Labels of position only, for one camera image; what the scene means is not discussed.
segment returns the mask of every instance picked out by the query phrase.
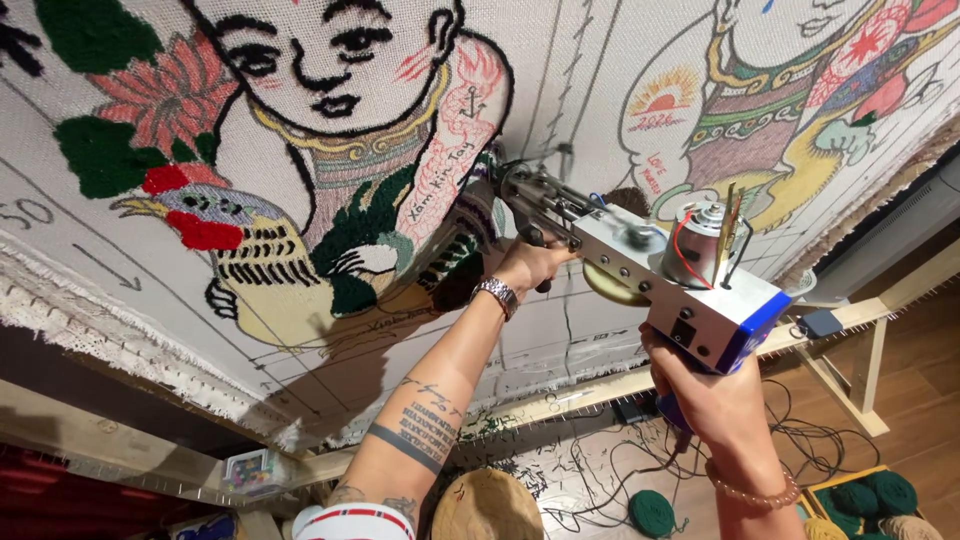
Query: arrow drawing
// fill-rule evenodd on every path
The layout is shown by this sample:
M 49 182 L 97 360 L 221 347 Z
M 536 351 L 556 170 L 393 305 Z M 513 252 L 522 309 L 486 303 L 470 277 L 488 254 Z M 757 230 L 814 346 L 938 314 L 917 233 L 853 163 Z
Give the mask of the arrow drawing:
M 104 270 L 107 270 L 108 272 L 110 272 L 110 274 L 111 274 L 114 278 L 120 280 L 120 285 L 121 285 L 121 286 L 125 286 L 125 287 L 130 288 L 130 289 L 133 289 L 133 290 L 135 290 L 135 291 L 141 291 L 141 290 L 143 290 L 143 287 L 140 286 L 140 278 L 133 278 L 133 282 L 131 282 L 131 281 L 128 280 L 127 278 L 124 278 L 124 277 L 121 276 L 120 274 L 117 274 L 116 272 L 114 272 L 112 268 L 110 268 L 109 266 L 103 264 L 98 258 L 96 258 L 96 257 L 94 257 L 93 255 L 91 255 L 90 252 L 88 252 L 88 251 L 85 250 L 84 248 L 78 246 L 77 244 L 73 244 L 73 247 L 75 247 L 75 248 L 77 248 L 78 250 L 80 250 L 80 253 L 86 255 L 90 260 L 96 262 L 101 268 L 103 268 Z
M 476 107 L 474 106 L 474 103 L 476 102 L 476 98 L 477 98 L 476 86 L 471 86 L 470 88 L 467 88 L 467 92 L 470 94 L 470 114 L 467 114 L 466 109 L 460 109 L 460 114 L 462 114 L 463 116 L 466 116 L 467 118 L 474 118 L 477 114 L 480 113 L 480 110 L 482 110 L 487 106 L 487 104 L 481 103 L 479 106 L 476 106 Z

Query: blue end cap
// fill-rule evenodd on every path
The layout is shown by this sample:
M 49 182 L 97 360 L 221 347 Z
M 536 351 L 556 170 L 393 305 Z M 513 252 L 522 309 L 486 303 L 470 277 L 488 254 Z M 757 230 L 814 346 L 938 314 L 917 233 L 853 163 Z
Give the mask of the blue end cap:
M 729 375 L 740 368 L 743 358 L 747 357 L 767 338 L 767 334 L 777 324 L 780 316 L 790 306 L 790 297 L 777 292 L 753 315 L 747 317 L 740 328 L 733 333 L 727 349 L 720 355 L 713 371 Z

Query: beaded bracelet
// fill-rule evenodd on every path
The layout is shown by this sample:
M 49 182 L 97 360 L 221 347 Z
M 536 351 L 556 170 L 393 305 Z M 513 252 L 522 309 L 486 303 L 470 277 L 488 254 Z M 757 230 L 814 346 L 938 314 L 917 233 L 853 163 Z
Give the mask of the beaded bracelet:
M 707 478 L 710 479 L 710 482 L 713 483 L 713 487 L 715 487 L 718 492 L 723 492 L 723 494 L 727 497 L 737 499 L 738 501 L 742 501 L 746 504 L 757 506 L 759 508 L 779 510 L 788 504 L 795 503 L 800 497 L 800 486 L 797 485 L 797 482 L 793 480 L 793 477 L 791 477 L 786 471 L 783 471 L 783 479 L 786 482 L 786 489 L 783 490 L 782 493 L 774 495 L 773 497 L 757 497 L 733 488 L 728 483 L 720 479 L 720 476 L 717 474 L 716 465 L 713 464 L 713 459 L 707 460 Z

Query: power switch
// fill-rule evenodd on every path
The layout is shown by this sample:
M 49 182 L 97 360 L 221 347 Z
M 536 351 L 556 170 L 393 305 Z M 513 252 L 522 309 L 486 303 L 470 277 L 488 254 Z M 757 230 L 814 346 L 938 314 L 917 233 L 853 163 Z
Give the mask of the power switch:
M 683 319 L 677 319 L 670 331 L 670 339 L 681 344 L 685 349 L 689 349 L 695 335 L 697 335 L 697 329 L 691 327 Z

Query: pink lotus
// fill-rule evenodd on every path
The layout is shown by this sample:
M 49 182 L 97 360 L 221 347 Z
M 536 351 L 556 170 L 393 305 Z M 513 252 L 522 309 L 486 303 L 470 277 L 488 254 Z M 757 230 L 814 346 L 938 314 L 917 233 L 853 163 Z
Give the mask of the pink lotus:
M 131 146 L 154 146 L 170 158 L 174 138 L 197 151 L 194 137 L 213 130 L 237 84 L 224 75 L 213 46 L 200 33 L 193 41 L 175 35 L 167 51 L 154 56 L 156 66 L 133 60 L 126 71 L 87 78 L 115 100 L 100 107 L 98 116 L 133 124 Z

